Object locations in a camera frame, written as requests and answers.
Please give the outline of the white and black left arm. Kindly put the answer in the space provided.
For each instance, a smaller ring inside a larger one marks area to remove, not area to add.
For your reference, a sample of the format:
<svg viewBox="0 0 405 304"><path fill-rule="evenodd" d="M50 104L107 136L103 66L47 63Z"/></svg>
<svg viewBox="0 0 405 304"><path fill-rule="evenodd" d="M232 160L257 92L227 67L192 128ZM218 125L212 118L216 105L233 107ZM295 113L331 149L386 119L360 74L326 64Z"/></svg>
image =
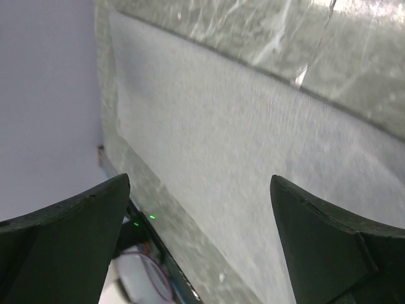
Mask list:
<svg viewBox="0 0 405 304"><path fill-rule="evenodd" d="M175 293L163 269L151 257L127 251L114 259L99 303L174 303Z"/></svg>

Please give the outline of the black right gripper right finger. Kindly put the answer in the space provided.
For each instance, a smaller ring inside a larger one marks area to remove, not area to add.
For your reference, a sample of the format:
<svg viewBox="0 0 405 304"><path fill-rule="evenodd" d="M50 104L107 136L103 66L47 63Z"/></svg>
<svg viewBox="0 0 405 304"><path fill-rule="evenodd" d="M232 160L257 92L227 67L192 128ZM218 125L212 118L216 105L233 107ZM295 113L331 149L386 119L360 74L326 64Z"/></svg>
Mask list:
<svg viewBox="0 0 405 304"><path fill-rule="evenodd" d="M297 303L404 303L404 229L274 175L270 196Z"/></svg>

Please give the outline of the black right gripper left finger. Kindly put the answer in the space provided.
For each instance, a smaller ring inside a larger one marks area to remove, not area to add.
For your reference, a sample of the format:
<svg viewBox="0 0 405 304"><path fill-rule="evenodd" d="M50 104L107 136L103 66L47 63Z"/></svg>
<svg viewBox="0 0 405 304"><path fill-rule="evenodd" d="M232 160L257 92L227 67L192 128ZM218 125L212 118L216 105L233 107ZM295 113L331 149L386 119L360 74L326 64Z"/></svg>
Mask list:
<svg viewBox="0 0 405 304"><path fill-rule="evenodd" d="M98 303L129 201L127 174L1 222L1 303Z"/></svg>

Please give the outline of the grey cloth napkin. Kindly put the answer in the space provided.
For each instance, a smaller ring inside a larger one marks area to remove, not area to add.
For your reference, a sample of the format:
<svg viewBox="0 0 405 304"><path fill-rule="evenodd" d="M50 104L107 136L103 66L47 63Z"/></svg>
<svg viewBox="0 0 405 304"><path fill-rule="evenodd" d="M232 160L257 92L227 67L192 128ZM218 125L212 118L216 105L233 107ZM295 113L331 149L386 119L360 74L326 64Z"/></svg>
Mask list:
<svg viewBox="0 0 405 304"><path fill-rule="evenodd" d="M270 201L281 175L404 227L404 145L277 80L109 13L118 134L263 303L294 296Z"/></svg>

